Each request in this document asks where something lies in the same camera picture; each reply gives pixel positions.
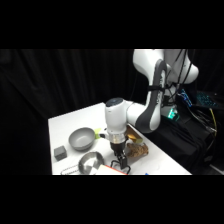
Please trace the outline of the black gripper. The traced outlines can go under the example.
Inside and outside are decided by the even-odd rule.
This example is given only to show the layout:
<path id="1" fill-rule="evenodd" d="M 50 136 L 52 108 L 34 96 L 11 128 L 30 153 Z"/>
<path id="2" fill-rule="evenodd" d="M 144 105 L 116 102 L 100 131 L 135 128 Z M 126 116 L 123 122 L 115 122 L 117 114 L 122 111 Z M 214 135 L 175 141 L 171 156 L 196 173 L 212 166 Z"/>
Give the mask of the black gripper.
<path id="1" fill-rule="evenodd" d="M 125 155 L 122 155 L 121 159 L 120 159 L 120 156 L 119 156 L 124 152 L 125 147 L 126 147 L 125 142 L 122 142 L 122 143 L 119 143 L 119 144 L 111 143 L 111 149 L 116 154 L 116 161 L 121 166 L 121 168 L 128 167 L 127 157 Z"/>

